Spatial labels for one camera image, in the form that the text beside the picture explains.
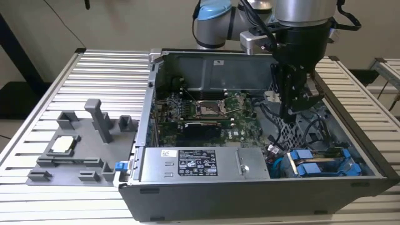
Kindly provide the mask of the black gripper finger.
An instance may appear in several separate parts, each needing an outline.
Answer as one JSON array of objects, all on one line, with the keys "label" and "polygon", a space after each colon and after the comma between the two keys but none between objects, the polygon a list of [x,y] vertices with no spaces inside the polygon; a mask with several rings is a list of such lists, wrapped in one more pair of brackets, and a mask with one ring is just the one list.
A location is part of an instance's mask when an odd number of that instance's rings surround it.
[{"label": "black gripper finger", "polygon": [[296,115],[290,114],[292,102],[292,73],[296,72],[294,65],[283,65],[280,68],[280,118],[286,123],[294,123]]},{"label": "black gripper finger", "polygon": [[300,110],[312,108],[324,98],[324,90],[316,81],[318,72],[314,71],[306,74],[306,82],[300,89],[298,98]]}]

